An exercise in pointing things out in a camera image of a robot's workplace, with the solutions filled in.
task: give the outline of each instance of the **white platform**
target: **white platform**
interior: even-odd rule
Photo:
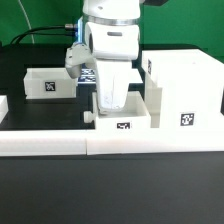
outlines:
[[[150,101],[151,94],[146,96],[146,106],[152,118],[156,114],[159,116],[159,125],[163,122],[163,127],[116,131],[2,131],[0,156],[224,151],[224,116],[220,113],[224,65],[198,50],[151,51],[143,52],[146,73],[149,58],[152,60],[152,70],[151,76],[148,74],[151,84],[147,84],[147,88],[157,92],[152,92],[156,96],[154,101]],[[170,91],[170,94],[163,96],[166,91]],[[185,100],[191,97],[194,102],[187,104],[188,108],[184,108],[184,103],[176,104],[178,113],[191,112],[194,106],[197,114],[201,115],[201,120],[195,123],[197,126],[181,127],[180,116],[177,116],[177,122],[171,122],[175,114],[173,103],[180,102],[178,91],[182,92]],[[204,109],[208,109],[208,113],[202,113]],[[205,119],[209,120],[207,127],[199,125]]]

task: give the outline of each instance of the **green background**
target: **green background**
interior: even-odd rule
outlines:
[[[28,28],[17,0],[0,1],[0,40],[7,45]],[[73,23],[82,14],[82,0],[21,1],[33,28]],[[224,61],[224,0],[169,0],[162,7],[141,7],[141,12],[141,43],[194,44]],[[35,40],[72,43],[71,37],[61,36]]]

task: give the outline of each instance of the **black surface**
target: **black surface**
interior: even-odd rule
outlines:
[[[65,49],[3,48],[0,94],[9,96],[12,110],[5,128],[27,128],[28,123],[22,124],[25,115],[34,123],[29,128],[53,128],[51,123],[60,116],[55,108],[72,111],[78,103],[83,103],[78,110],[86,107],[80,99],[25,101],[24,67],[61,66]],[[80,95],[89,100],[91,90],[85,88]],[[45,117],[49,113],[50,121]],[[71,120],[79,125],[72,117],[77,114],[64,118],[69,124],[58,125],[68,128]],[[46,126],[38,123],[38,116],[45,118]],[[223,152],[0,158],[0,224],[223,224],[223,211]]]
[[[144,5],[161,6],[168,2],[168,0],[145,0]]]

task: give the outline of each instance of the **white plastic base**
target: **white plastic base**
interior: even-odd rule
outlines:
[[[0,124],[8,113],[8,103],[6,96],[0,96]]]
[[[86,121],[94,120],[96,130],[145,130],[151,126],[151,117],[139,92],[128,92],[125,106],[120,112],[100,114],[97,105],[97,96],[93,93],[93,114],[86,113],[84,117]]]
[[[30,68],[24,78],[27,99],[74,98],[77,79],[65,68]]]

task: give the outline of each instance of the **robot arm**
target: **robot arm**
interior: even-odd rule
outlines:
[[[139,51],[140,3],[166,0],[85,0],[83,42],[67,51],[66,67],[78,77],[80,63],[96,72],[100,113],[121,111],[125,105],[132,60]]]

